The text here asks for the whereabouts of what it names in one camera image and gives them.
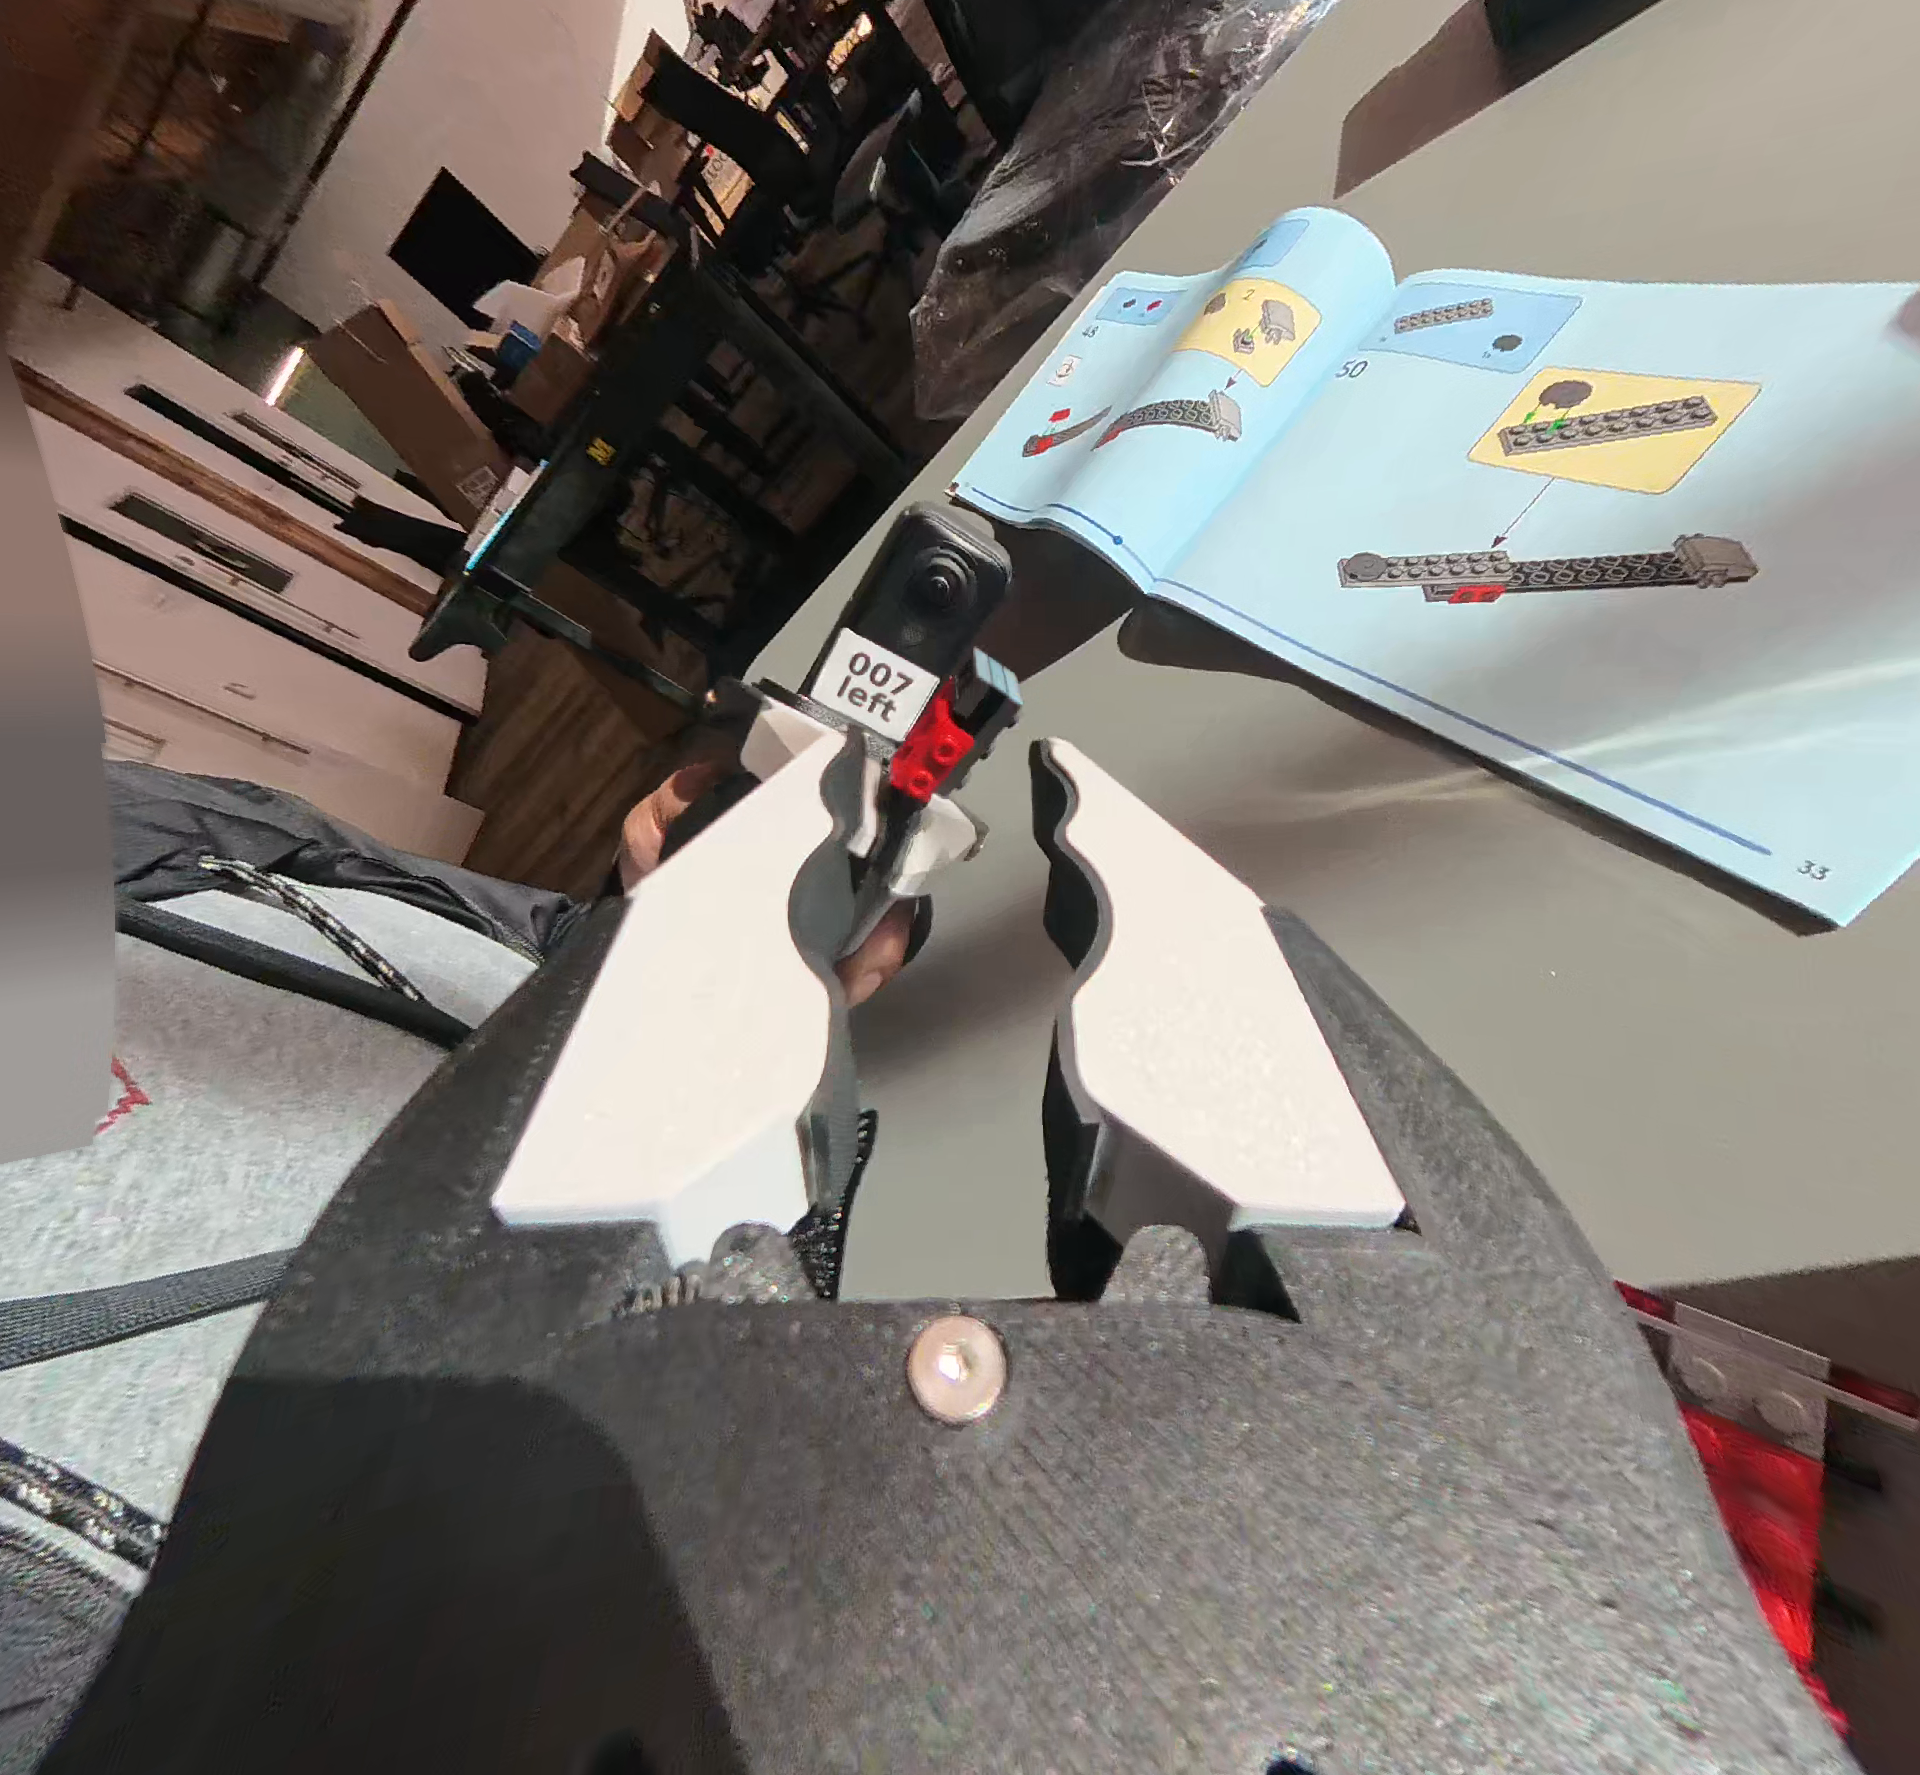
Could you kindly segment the small red brick assembly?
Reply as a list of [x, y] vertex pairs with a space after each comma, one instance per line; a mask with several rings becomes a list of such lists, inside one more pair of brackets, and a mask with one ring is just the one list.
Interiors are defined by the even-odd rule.
[[1893, 1505], [1887, 1463], [1918, 1451], [1918, 1396], [1671, 1296], [1616, 1289], [1676, 1396], [1769, 1632], [1858, 1752], [1861, 1668], [1833, 1692], [1826, 1654], [1879, 1649], [1885, 1619], [1827, 1568], [1826, 1537], [1841, 1506]]

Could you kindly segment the person's left hand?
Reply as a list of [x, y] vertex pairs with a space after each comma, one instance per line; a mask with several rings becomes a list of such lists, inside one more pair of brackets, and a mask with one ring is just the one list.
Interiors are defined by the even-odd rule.
[[612, 860], [612, 877], [621, 893], [629, 893], [636, 884], [657, 870], [672, 827], [724, 775], [728, 769], [717, 761], [682, 764], [628, 811]]

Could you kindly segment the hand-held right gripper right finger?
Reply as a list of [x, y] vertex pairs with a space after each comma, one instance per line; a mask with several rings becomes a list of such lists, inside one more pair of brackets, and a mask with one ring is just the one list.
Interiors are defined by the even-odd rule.
[[1174, 1229], [1221, 1303], [1281, 1303], [1256, 1238], [1388, 1233], [1407, 1197], [1277, 919], [1079, 746], [1028, 749], [1042, 925], [1067, 964], [1042, 1090], [1044, 1265], [1092, 1303]]

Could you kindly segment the grey desk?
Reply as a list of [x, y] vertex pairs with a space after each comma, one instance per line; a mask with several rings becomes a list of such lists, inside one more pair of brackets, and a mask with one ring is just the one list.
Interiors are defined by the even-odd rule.
[[[1918, 276], [1918, 0], [1621, 0], [1507, 66], [1476, 0], [1344, 0], [1114, 264], [1202, 271], [1294, 204], [1398, 257], [1609, 278]], [[1044, 1293], [1042, 927], [1028, 742], [1064, 736], [1301, 914], [1494, 1109], [1628, 1282], [1918, 1253], [1918, 880], [1841, 930], [1695, 880], [1586, 813], [1205, 630], [1039, 630], [969, 778], [990, 838], [852, 1015], [877, 1147], [844, 1293]]]

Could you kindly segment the small red brick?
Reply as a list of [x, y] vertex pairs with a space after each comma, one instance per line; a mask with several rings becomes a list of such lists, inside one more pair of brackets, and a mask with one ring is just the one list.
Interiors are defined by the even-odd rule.
[[975, 739], [952, 714], [952, 683], [944, 683], [892, 756], [885, 779], [901, 796], [925, 804], [972, 756]]

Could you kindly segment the person's dark jacket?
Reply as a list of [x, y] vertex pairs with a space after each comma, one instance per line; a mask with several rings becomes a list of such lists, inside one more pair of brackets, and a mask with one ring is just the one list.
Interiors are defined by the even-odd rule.
[[109, 757], [115, 889], [134, 899], [240, 891], [211, 860], [282, 875], [300, 889], [396, 899], [534, 962], [592, 910], [589, 899], [508, 884], [396, 849], [300, 796], [247, 779], [164, 772]]

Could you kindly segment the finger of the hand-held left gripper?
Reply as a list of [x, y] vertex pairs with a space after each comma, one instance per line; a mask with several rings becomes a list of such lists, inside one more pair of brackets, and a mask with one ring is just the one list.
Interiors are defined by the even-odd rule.
[[743, 739], [739, 742], [739, 767], [764, 782], [817, 744], [828, 742], [844, 746], [846, 739], [846, 728], [821, 718], [810, 708], [787, 698], [755, 698]]
[[888, 910], [925, 896], [937, 871], [979, 856], [984, 822], [948, 793], [912, 799], [892, 786], [877, 753], [852, 753], [833, 782], [840, 867], [849, 896], [833, 959], [844, 962]]

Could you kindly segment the plastic-wrapped dark bundle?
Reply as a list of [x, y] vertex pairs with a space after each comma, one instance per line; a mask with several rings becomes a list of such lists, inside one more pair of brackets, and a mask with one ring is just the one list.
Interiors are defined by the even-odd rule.
[[927, 0], [997, 145], [912, 307], [913, 407], [962, 420], [1334, 0]]

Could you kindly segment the brown cardboard box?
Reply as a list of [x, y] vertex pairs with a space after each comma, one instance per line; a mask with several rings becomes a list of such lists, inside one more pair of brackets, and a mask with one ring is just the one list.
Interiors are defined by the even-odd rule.
[[396, 301], [371, 301], [303, 354], [452, 521], [477, 521], [513, 462]]

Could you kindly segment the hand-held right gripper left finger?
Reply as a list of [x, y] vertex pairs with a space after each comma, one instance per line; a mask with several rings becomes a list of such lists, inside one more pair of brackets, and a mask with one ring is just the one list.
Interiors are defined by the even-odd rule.
[[820, 729], [636, 886], [495, 1182], [502, 1224], [650, 1224], [681, 1265], [844, 1207], [862, 1137], [835, 959], [865, 769], [855, 736]]

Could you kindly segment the light blue instruction booklet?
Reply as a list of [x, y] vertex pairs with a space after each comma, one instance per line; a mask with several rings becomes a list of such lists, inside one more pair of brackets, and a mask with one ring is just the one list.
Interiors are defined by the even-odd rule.
[[1117, 272], [952, 478], [1832, 925], [1918, 860], [1918, 283]]

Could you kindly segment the person's grey sweatshirt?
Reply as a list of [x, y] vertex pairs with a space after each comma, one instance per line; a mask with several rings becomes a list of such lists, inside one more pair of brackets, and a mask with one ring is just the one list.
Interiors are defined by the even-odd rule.
[[[313, 994], [115, 941], [109, 1116], [2, 1168], [2, 1302], [292, 1250], [442, 1051]], [[169, 1520], [260, 1303], [2, 1370], [2, 1438]]]

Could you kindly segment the black monitor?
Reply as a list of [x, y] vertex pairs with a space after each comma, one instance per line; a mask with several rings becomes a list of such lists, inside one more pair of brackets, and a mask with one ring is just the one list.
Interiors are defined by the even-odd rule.
[[477, 301], [500, 283], [532, 283], [547, 251], [530, 248], [442, 168], [399, 229], [388, 258], [467, 329], [481, 329], [491, 315]]

